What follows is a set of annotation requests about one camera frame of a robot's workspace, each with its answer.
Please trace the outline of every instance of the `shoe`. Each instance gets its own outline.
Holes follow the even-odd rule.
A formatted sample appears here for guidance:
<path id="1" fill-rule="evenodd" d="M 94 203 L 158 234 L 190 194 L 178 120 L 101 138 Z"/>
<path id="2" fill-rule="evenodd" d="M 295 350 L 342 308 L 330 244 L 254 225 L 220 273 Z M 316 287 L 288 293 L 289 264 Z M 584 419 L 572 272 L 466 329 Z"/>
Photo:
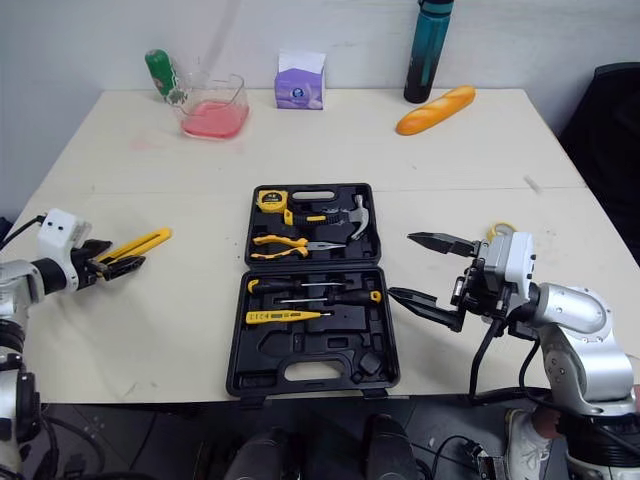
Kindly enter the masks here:
<path id="1" fill-rule="evenodd" d="M 531 423 L 531 413 L 508 410 L 505 418 L 509 480 L 539 480 L 540 465 L 549 458 L 551 440 L 541 437 Z"/>

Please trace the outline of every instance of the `hammer head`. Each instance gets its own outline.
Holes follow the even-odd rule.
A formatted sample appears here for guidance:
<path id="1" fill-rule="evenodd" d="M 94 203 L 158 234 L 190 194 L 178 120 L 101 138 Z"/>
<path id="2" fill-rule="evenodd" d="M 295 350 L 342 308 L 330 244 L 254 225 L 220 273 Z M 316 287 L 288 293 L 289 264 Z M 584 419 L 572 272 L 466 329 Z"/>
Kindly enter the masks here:
<path id="1" fill-rule="evenodd" d="M 369 225 L 369 210 L 364 208 L 364 205 L 362 204 L 363 202 L 362 195 L 356 195 L 354 197 L 354 200 L 356 202 L 356 208 L 355 210 L 351 210 L 349 212 L 349 221 L 351 223 L 360 224 L 358 229 L 355 232 L 353 232 L 353 234 L 351 234 L 351 240 L 358 240 L 364 233 L 364 230 Z"/>

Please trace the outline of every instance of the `green bottle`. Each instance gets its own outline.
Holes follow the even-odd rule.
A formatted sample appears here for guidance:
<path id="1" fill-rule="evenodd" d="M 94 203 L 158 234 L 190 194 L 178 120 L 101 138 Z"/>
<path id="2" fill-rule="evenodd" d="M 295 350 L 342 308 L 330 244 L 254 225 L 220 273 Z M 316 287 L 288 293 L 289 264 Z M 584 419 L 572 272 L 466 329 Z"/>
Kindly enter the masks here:
<path id="1" fill-rule="evenodd" d="M 187 94 L 178 87 L 178 76 L 167 52 L 160 49 L 149 50 L 144 56 L 144 61 L 162 98 L 172 105 L 184 103 Z"/>

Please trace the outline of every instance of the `black toolbox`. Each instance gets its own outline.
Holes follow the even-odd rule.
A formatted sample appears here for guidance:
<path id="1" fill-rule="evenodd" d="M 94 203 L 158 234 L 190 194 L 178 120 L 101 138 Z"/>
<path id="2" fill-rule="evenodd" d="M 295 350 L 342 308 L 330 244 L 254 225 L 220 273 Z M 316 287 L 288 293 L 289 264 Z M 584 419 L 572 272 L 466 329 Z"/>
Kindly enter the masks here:
<path id="1" fill-rule="evenodd" d="M 280 192 L 285 192 L 284 199 Z M 345 212 L 356 209 L 357 196 L 361 196 L 369 219 L 361 236 L 354 240 L 351 236 L 360 224 L 349 221 Z M 286 215 L 281 211 L 265 213 L 258 206 L 259 199 L 275 202 L 273 204 L 284 202 L 288 214 L 293 212 L 295 215 L 294 225 L 285 224 Z M 317 222 L 320 217 L 336 220 L 337 216 L 341 217 L 342 223 Z M 346 246 L 310 250 L 306 258 L 296 252 L 273 259 L 253 258 L 253 253 L 276 254 L 294 248 L 278 243 L 254 244 L 254 238 L 267 235 Z M 242 276 L 240 284 L 229 359 L 229 394 L 241 397 L 249 405 L 261 405 L 268 395 L 328 390 L 361 390 L 365 398 L 385 397 L 385 389 L 399 381 L 400 371 L 384 273 L 377 266 L 380 257 L 373 196 L 368 184 L 257 187 L 253 192 L 245 249 L 245 262 L 250 271 Z M 256 283 L 264 285 L 269 280 L 345 285 L 298 285 L 296 289 L 276 292 L 249 292 L 250 286 L 253 290 Z M 353 289 L 380 292 L 381 300 L 367 305 L 278 303 L 289 299 L 323 298 Z M 331 315 L 290 322 L 247 323 L 247 312 L 269 310 L 313 311 Z M 306 362 L 328 362 L 336 367 L 337 376 L 292 379 L 291 370 L 287 371 L 287 368 Z"/>

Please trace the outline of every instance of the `toolbox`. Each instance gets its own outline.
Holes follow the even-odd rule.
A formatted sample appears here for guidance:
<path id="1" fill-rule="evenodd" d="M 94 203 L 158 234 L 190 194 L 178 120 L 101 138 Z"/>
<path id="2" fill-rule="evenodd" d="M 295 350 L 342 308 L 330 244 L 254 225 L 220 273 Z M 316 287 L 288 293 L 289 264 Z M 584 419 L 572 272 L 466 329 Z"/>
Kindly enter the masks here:
<path id="1" fill-rule="evenodd" d="M 368 184 L 257 187 L 229 394 L 255 406 L 270 395 L 317 391 L 386 397 L 400 372 L 380 258 Z M 318 362 L 333 367 L 329 378 L 296 373 Z"/>

